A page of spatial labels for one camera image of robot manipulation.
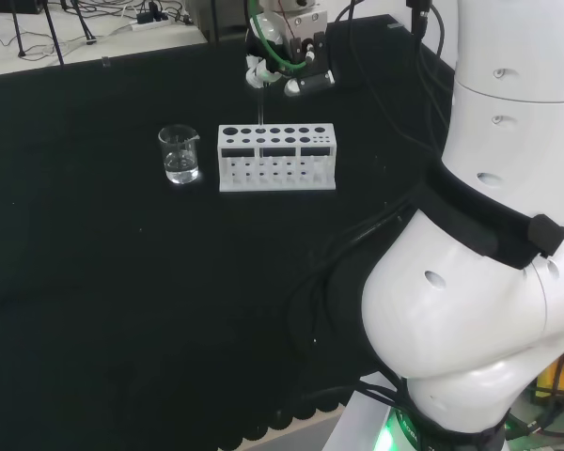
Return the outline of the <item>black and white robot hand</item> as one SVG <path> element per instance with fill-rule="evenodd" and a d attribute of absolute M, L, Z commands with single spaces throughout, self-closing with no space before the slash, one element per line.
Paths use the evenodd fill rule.
<path fill-rule="evenodd" d="M 288 97 L 335 84 L 327 45 L 327 10 L 317 1 L 246 1 L 246 82 L 263 89 L 279 81 Z"/>

